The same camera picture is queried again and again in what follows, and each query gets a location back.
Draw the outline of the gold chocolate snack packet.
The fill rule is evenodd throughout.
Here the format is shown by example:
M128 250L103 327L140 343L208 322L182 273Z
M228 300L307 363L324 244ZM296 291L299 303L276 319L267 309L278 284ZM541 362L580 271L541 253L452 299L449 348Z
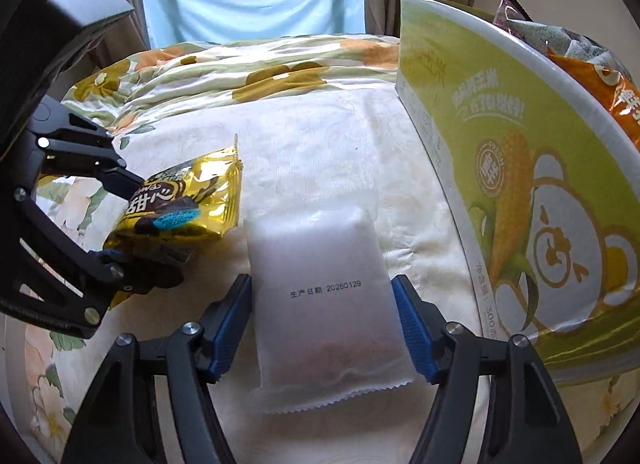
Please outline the gold chocolate snack packet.
M238 143L232 142L143 182L103 244L132 271L111 308L153 288L183 283L190 258L238 225L242 170Z

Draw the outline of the white translucent snack packet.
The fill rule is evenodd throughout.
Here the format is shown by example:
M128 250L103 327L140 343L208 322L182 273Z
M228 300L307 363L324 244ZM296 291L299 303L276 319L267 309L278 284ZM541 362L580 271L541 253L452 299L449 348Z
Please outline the white translucent snack packet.
M324 203L246 229L259 410L322 408L416 378L365 208Z

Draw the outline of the orange cream cracker packet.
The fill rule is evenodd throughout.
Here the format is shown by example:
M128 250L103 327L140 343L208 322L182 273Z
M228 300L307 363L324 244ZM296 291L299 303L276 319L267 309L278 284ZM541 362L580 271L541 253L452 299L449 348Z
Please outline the orange cream cracker packet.
M608 111L638 149L640 145L639 89L617 69L551 53L548 57L555 65L572 76Z

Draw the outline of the grey white popcorn packet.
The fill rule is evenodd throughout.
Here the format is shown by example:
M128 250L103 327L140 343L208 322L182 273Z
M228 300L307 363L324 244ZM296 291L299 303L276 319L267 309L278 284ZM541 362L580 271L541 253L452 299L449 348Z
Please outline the grey white popcorn packet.
M542 54L577 58L584 62L619 68L622 63L598 42L561 26L527 20L506 20L504 28Z

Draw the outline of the dark purple cartoon snack packet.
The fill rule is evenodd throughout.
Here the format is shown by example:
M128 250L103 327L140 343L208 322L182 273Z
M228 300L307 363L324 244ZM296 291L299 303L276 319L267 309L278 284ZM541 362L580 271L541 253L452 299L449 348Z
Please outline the dark purple cartoon snack packet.
M528 24L533 23L533 19L518 0L500 0L492 23L508 34L525 40L523 31L527 29Z

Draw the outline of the floral green striped quilt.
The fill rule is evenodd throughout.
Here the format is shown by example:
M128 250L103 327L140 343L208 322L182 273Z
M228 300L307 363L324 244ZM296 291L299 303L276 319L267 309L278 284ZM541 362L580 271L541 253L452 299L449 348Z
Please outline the floral green striped quilt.
M162 120L206 108L388 86L396 80L398 56L398 39L372 34L182 42L98 70L76 82L62 102L116 137L141 135Z

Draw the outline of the green cardboard snack box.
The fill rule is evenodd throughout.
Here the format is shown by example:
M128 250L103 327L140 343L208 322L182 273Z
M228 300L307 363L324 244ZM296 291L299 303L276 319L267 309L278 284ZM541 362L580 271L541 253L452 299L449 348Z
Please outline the green cardboard snack box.
M639 149L546 54L461 8L400 1L396 89L436 171L483 333L560 383L639 365Z

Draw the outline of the cream floral tablecloth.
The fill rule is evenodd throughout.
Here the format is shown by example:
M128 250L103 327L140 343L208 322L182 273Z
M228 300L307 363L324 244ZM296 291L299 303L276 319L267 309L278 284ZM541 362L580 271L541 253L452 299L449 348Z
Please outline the cream floral tablecloth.
M177 97L170 90L151 109L134 108L138 94L128 86L124 95L89 96L72 109L110 130L116 150L142 177L238 144L243 219L363 194L376 212L388 271L408 275L445 317L480 326L445 196L391 83L357 82L218 106L201 94L192 96L187 112L174 111ZM61 457L70 422L117 335L149 339L174 332L249 267L244 231L236 228L190 260L180 287L128 299L87 341L5 320L2 401L38 460ZM264 415L247 400L258 383L255 337L246 332L230 372L210 389L241 463L405 463L435 395L416 380L317 410Z

